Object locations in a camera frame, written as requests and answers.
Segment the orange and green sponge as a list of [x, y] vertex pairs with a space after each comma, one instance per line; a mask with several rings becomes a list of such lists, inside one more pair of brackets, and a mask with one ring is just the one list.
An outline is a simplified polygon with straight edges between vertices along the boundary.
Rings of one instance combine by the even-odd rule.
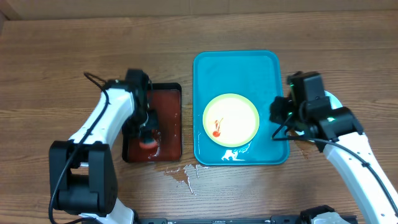
[[139, 140], [139, 147], [143, 150], [153, 150], [157, 149], [159, 146], [155, 138], [142, 138]]

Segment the light blue plate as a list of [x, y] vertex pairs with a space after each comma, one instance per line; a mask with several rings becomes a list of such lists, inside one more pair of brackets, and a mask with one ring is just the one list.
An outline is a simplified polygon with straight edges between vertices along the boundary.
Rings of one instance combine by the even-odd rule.
[[[341, 101], [332, 93], [330, 93], [329, 91], [325, 90], [325, 96], [329, 97], [330, 100], [330, 104], [331, 104], [331, 108], [332, 109], [337, 109], [337, 108], [341, 108], [343, 106], [343, 104], [341, 103]], [[303, 136], [304, 132], [303, 131], [294, 131], [294, 134], [298, 135], [298, 136]]]

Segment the yellow plate with ketchup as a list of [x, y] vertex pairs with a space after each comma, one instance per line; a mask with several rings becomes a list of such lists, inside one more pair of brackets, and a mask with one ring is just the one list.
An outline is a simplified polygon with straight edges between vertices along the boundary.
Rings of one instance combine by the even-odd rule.
[[239, 147], [251, 141], [259, 130], [259, 112], [247, 98], [226, 93], [213, 98], [202, 118], [208, 137], [223, 147]]

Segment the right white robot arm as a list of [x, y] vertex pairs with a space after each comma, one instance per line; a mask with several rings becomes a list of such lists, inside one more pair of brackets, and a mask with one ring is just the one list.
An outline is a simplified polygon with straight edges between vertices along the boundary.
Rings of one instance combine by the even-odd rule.
[[397, 191], [379, 165], [354, 114], [331, 93], [310, 99], [277, 96], [270, 121], [293, 129], [286, 141], [311, 141], [333, 164], [367, 223], [397, 223]]

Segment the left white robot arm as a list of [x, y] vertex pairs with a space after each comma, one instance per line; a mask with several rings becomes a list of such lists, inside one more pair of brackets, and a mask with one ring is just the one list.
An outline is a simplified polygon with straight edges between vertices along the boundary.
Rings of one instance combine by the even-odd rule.
[[135, 211], [118, 198], [118, 181], [111, 148], [118, 133], [136, 139], [139, 149], [159, 146], [159, 122], [149, 108], [147, 75], [108, 80], [84, 125], [67, 141], [54, 141], [49, 149], [50, 194], [48, 216], [54, 210], [78, 216], [85, 223], [137, 223]]

